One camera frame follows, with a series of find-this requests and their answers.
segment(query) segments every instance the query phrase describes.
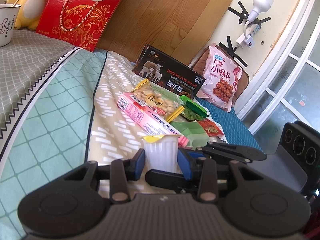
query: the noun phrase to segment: pink box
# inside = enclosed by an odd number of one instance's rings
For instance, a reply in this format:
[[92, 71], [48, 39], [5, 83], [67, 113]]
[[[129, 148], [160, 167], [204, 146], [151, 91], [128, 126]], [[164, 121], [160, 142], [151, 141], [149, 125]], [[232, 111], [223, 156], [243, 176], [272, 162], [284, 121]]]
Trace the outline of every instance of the pink box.
[[138, 99], [133, 93], [123, 93], [117, 103], [132, 120], [140, 125], [149, 135], [173, 134], [179, 137], [179, 146], [185, 147], [188, 139], [172, 125], [155, 113], [144, 101]]

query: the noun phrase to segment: camera lens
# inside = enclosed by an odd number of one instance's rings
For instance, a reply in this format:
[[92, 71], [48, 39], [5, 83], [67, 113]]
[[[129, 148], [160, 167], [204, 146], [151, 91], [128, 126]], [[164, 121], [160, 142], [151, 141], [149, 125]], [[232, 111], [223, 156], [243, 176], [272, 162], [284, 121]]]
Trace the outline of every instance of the camera lens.
[[301, 135], [298, 135], [295, 139], [294, 139], [294, 143], [293, 143], [293, 151], [297, 154], [300, 155], [303, 152], [305, 146], [305, 141], [304, 138]]
[[306, 153], [307, 164], [312, 165], [315, 162], [316, 158], [317, 158], [316, 149], [314, 149], [313, 147], [310, 147]]
[[286, 143], [290, 143], [292, 140], [292, 131], [289, 129], [285, 132], [284, 140]]

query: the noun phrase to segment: plush toy's white belly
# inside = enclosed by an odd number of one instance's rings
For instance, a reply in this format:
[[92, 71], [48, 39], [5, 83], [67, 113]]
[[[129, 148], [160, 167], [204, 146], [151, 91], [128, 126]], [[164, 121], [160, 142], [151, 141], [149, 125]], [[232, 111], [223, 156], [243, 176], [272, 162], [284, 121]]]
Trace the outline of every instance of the plush toy's white belly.
[[27, 19], [35, 19], [42, 14], [47, 0], [27, 0], [23, 6], [23, 16]]

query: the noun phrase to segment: blue gripper pad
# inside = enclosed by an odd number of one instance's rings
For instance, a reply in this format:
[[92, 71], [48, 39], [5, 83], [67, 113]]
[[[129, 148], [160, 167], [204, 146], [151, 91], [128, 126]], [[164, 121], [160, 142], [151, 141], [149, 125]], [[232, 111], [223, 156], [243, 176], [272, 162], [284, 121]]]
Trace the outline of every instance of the blue gripper pad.
[[194, 172], [197, 172], [199, 169], [196, 165], [198, 157], [204, 157], [204, 155], [194, 151], [187, 151], [183, 148], [178, 149], [178, 165], [186, 180], [194, 179]]
[[134, 180], [137, 181], [140, 179], [141, 173], [144, 168], [144, 164], [146, 163], [146, 153], [144, 150], [138, 151], [134, 156], [136, 160], [136, 167], [134, 170]]

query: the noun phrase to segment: yellow plush toy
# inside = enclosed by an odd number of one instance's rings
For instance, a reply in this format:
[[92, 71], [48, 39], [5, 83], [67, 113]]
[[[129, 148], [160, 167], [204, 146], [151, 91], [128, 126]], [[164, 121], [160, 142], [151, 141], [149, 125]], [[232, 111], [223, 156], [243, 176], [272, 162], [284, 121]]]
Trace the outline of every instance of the yellow plush toy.
[[[7, 0], [7, 3], [14, 3], [16, 0]], [[15, 23], [15, 28], [27, 27], [35, 30], [38, 26], [42, 11], [48, 0], [19, 0], [21, 8]]]

